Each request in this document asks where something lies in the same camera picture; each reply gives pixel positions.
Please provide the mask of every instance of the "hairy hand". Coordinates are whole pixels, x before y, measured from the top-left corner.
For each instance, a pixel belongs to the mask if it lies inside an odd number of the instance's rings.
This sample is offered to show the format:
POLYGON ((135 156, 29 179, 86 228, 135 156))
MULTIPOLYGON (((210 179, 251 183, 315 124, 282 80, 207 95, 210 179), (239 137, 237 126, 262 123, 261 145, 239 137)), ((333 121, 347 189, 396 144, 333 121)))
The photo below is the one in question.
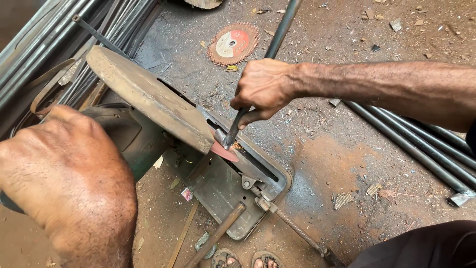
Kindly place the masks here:
POLYGON ((239 129, 243 130, 254 121, 271 118, 295 98, 298 87, 292 78, 294 69, 294 65, 272 59, 246 65, 230 106, 237 110, 251 106, 255 109, 240 119, 239 129))
POLYGON ((0 188, 45 229, 67 267, 125 267, 137 217, 134 177, 92 118, 55 106, 0 143, 0 188))

